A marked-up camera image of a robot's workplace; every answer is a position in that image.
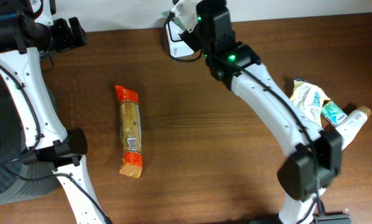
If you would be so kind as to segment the orange spaghetti packet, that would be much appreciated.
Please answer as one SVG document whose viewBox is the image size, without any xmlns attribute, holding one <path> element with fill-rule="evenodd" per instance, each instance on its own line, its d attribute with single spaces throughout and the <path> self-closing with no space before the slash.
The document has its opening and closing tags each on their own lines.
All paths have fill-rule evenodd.
<svg viewBox="0 0 372 224">
<path fill-rule="evenodd" d="M 123 163 L 119 173 L 134 179 L 142 174 L 142 140 L 139 97 L 134 90 L 120 85 L 114 86 L 119 101 L 119 118 Z"/>
</svg>

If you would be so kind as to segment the cream snack bag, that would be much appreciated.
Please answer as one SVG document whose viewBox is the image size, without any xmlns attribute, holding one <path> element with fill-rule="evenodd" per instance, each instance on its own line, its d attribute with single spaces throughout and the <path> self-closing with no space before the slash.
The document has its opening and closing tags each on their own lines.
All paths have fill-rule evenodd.
<svg viewBox="0 0 372 224">
<path fill-rule="evenodd" d="M 298 110 L 315 124 L 322 126 L 321 111 L 325 101 L 330 98 L 317 85 L 301 78 L 294 79 L 294 89 L 291 102 Z"/>
</svg>

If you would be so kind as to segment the small teal tissue pack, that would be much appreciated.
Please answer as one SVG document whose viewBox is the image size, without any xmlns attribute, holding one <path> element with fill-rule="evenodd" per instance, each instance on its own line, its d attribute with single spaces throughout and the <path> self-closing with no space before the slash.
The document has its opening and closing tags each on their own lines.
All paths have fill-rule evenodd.
<svg viewBox="0 0 372 224">
<path fill-rule="evenodd" d="M 333 101 L 328 101 L 322 106 L 321 115 L 333 126 L 338 126 L 348 116 Z"/>
</svg>

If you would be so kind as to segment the white bottle with wooden cap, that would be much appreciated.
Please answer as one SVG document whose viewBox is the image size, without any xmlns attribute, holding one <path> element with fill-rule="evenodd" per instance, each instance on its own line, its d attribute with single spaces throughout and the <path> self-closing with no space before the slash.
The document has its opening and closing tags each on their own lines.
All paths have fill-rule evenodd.
<svg viewBox="0 0 372 224">
<path fill-rule="evenodd" d="M 368 107 L 359 106 L 335 127 L 342 137 L 342 149 L 345 149 L 354 140 L 371 114 Z"/>
</svg>

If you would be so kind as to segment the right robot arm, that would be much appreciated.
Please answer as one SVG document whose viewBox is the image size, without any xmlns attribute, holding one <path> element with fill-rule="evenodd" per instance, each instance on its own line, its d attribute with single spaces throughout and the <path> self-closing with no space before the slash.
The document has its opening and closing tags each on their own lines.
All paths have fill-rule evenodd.
<svg viewBox="0 0 372 224">
<path fill-rule="evenodd" d="M 347 214 L 326 214 L 320 199 L 340 173 L 340 133 L 304 116 L 256 52 L 236 40 L 225 1 L 176 1 L 172 11 L 185 27 L 181 39 L 204 54 L 212 76 L 252 108 L 286 156 L 277 173 L 286 198 L 273 222 L 350 223 Z"/>
</svg>

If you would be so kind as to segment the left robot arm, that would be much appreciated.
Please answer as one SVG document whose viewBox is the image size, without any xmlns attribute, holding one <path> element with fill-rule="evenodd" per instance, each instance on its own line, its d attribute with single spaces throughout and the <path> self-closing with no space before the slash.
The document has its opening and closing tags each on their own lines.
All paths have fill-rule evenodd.
<svg viewBox="0 0 372 224">
<path fill-rule="evenodd" d="M 62 185 L 78 223 L 109 223 L 91 184 L 85 133 L 66 129 L 45 85 L 40 60 L 87 42 L 76 17 L 53 19 L 54 1 L 0 1 L 0 76 L 19 115 L 24 165 L 45 164 Z"/>
</svg>

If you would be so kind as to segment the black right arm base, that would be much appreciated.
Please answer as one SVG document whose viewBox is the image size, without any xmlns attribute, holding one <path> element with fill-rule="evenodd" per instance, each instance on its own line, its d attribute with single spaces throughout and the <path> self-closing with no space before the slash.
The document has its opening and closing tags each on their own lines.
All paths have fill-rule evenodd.
<svg viewBox="0 0 372 224">
<path fill-rule="evenodd" d="M 277 216 L 266 218 L 263 220 L 251 220 L 246 222 L 247 224 L 281 224 L 280 219 Z M 324 217 L 313 215 L 313 224 L 352 224 L 350 215 L 347 213 L 332 213 L 327 214 Z"/>
</svg>

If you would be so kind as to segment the white barcode scanner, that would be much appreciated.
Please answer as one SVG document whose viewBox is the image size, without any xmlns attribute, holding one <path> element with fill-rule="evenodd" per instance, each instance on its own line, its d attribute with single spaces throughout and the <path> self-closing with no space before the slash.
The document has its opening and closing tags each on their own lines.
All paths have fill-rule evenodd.
<svg viewBox="0 0 372 224">
<path fill-rule="evenodd" d="M 172 21 L 166 25 L 170 54 L 175 58 L 191 56 L 194 54 L 194 51 L 180 38 L 180 35 L 183 32 L 184 31 Z"/>
</svg>

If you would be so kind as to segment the grey plastic mesh basket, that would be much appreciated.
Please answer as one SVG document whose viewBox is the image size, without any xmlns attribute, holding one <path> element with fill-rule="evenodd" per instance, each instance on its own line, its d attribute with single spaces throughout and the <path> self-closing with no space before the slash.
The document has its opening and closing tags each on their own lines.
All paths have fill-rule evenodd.
<svg viewBox="0 0 372 224">
<path fill-rule="evenodd" d="M 26 148 L 21 121 L 0 76 L 0 163 L 19 157 Z M 59 187 L 56 178 L 27 182 L 0 166 L 0 205 L 43 197 Z"/>
</svg>

